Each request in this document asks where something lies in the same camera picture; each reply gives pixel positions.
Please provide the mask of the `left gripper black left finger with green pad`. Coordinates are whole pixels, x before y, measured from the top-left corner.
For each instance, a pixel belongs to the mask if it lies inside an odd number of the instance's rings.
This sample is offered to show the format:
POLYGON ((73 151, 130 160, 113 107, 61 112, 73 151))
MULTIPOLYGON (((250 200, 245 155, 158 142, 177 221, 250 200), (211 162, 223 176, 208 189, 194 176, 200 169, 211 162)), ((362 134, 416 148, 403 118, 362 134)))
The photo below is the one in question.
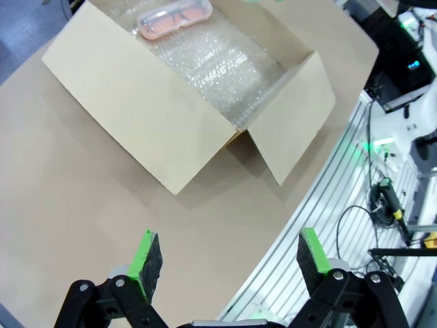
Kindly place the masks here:
POLYGON ((59 311, 56 327, 109 327, 126 319, 130 327, 166 327, 152 306, 163 257, 158 234, 147 230, 125 271, 100 285, 73 282, 59 311))

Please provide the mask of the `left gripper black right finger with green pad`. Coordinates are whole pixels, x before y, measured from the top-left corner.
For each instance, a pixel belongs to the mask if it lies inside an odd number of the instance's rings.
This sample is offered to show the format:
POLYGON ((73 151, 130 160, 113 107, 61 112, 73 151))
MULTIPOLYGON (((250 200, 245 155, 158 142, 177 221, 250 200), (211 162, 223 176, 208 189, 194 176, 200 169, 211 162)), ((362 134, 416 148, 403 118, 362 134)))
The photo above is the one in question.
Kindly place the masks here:
POLYGON ((313 228, 300 231, 296 259, 309 299, 290 327, 327 327, 339 314, 347 314, 356 327, 409 326, 388 275, 372 271, 358 277, 332 266, 313 228))

